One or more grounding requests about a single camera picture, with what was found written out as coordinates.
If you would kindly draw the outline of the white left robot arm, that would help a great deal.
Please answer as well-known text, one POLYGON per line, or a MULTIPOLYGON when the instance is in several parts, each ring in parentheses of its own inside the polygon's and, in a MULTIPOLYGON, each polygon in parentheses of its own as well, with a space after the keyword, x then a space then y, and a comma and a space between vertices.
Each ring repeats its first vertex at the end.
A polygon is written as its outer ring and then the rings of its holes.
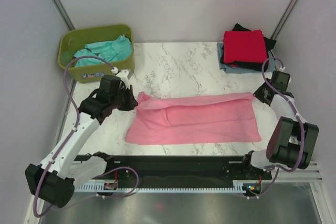
POLYGON ((93 178, 111 178, 114 175, 115 165, 106 153, 91 154, 80 164, 74 164, 74 161, 89 137, 113 110, 131 111, 138 105, 129 83, 130 77, 129 70, 104 76, 99 87, 77 108, 76 120, 67 136, 38 165, 28 165, 25 176, 34 195, 34 204, 41 199, 62 208, 81 185, 93 178))

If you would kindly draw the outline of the olive green plastic bin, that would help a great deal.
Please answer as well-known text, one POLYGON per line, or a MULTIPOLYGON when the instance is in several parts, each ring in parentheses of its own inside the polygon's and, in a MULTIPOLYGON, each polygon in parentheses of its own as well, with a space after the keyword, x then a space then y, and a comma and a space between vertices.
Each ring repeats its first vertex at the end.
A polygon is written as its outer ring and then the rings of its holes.
MULTIPOLYGON (((85 45, 94 42, 113 41, 124 36, 129 39, 131 43, 131 51, 129 56, 123 60, 112 62, 114 67, 119 70, 129 69, 134 71, 134 44, 133 32, 130 26, 126 24, 116 24, 100 27, 90 27, 83 29, 76 29, 66 33, 59 46, 58 64, 62 69, 75 58, 74 54, 80 49, 84 49, 85 45)), ((78 82, 86 83, 99 81, 104 74, 111 74, 111 68, 104 62, 96 65, 77 67, 75 63, 68 69, 68 73, 78 82)))

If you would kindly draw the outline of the pink t shirt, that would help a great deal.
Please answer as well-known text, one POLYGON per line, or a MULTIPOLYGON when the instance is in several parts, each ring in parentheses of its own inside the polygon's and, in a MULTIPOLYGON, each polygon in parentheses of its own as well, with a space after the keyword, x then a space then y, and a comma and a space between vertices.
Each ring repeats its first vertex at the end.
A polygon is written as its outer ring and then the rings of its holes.
POLYGON ((140 92, 125 140, 138 145, 259 142, 253 99, 250 92, 170 99, 140 92))

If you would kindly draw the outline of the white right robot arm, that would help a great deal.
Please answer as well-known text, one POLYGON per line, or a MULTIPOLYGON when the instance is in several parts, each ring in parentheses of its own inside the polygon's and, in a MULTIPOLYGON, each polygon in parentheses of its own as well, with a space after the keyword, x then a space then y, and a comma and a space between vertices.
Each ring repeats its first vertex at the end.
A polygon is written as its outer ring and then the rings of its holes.
POLYGON ((303 118, 292 93, 287 91, 290 74, 274 71, 271 78, 264 81, 254 97, 273 109, 278 123, 265 149, 244 155, 240 172, 248 179, 254 178, 259 170, 279 169, 291 173, 306 169, 319 134, 318 126, 303 118))

